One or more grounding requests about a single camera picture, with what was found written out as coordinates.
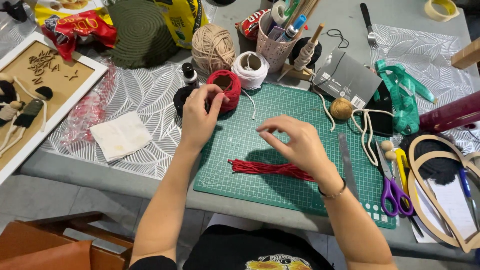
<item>purple tube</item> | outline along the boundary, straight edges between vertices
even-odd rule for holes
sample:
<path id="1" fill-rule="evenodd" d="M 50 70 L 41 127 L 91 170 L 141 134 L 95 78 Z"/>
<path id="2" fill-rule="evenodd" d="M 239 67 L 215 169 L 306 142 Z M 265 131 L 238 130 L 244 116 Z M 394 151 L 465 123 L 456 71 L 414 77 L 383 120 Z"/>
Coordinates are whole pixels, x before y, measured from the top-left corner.
<path id="1" fill-rule="evenodd" d="M 480 121 L 480 91 L 422 114 L 420 129 L 439 133 L 476 121 Z"/>

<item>yellow package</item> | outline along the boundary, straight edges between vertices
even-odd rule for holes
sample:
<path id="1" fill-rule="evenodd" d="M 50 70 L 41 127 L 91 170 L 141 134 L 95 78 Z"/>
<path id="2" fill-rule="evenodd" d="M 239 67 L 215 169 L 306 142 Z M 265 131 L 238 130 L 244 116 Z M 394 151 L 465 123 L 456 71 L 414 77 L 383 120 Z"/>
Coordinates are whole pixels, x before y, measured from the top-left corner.
<path id="1" fill-rule="evenodd" d="M 192 37 L 208 23 L 201 0 L 154 0 L 162 9 L 170 34 L 177 46 L 191 49 Z"/>
<path id="2" fill-rule="evenodd" d="M 101 0 L 38 0 L 35 6 L 35 20 L 42 26 L 45 20 L 54 18 L 65 18 L 81 12 L 95 10 L 95 13 L 108 25 L 113 25 Z"/>

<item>scissors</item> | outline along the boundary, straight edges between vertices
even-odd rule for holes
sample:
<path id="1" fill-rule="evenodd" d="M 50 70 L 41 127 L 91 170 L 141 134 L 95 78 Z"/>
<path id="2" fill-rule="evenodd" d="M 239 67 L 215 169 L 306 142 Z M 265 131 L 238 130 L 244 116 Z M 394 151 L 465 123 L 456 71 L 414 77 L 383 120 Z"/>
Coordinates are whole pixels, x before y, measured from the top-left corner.
<path id="1" fill-rule="evenodd" d="M 375 146 L 377 147 L 377 152 L 378 152 L 378 157 L 380 160 L 379 163 L 379 171 L 383 174 L 384 176 L 384 189 L 382 191 L 382 197 L 380 199 L 380 202 L 382 204 L 382 209 L 387 214 L 389 217 L 394 217 L 398 215 L 398 212 L 406 215 L 406 216 L 411 216 L 413 214 L 413 205 L 412 201 L 410 200 L 410 197 L 403 192 L 401 188 L 396 185 L 395 178 L 392 175 L 392 172 L 390 171 L 390 168 L 388 167 L 387 160 L 385 159 L 385 154 L 378 145 L 378 141 L 375 139 Z M 401 200 L 405 199 L 408 202 L 408 207 L 407 210 L 404 210 L 401 205 Z M 390 212 L 388 211 L 386 207 L 386 200 L 389 200 L 390 203 L 392 204 L 393 211 Z"/>

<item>black t-shirt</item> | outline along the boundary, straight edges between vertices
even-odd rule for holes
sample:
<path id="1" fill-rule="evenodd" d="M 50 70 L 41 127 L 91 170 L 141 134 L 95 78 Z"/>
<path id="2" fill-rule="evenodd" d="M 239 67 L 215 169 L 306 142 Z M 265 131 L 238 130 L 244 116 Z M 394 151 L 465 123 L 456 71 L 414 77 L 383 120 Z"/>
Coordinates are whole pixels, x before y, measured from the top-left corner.
<path id="1" fill-rule="evenodd" d="M 176 270 L 173 260 L 153 256 L 130 270 Z M 183 264 L 184 270 L 333 270 L 304 239 L 277 229 L 245 231 L 225 225 L 208 227 Z"/>

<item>white picture frame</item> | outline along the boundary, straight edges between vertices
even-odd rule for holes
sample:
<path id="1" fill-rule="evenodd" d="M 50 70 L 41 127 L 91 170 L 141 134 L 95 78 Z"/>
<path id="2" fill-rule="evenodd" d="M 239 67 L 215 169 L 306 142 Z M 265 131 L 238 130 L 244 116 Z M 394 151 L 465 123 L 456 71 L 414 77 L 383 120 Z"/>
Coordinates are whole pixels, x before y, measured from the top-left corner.
<path id="1" fill-rule="evenodd" d="M 0 60 L 0 70 L 3 70 L 20 54 L 29 48 L 34 42 L 40 42 L 55 49 L 53 42 L 41 33 L 33 32 L 18 46 L 12 49 Z M 9 177 L 23 161 L 37 148 L 38 145 L 50 134 L 50 132 L 62 121 L 70 110 L 88 93 L 92 86 L 103 76 L 108 67 L 90 59 L 76 51 L 72 53 L 72 58 L 85 66 L 93 69 L 93 73 L 85 82 L 67 99 L 67 101 L 47 120 L 45 131 L 38 131 L 17 154 L 0 171 L 0 185 Z"/>

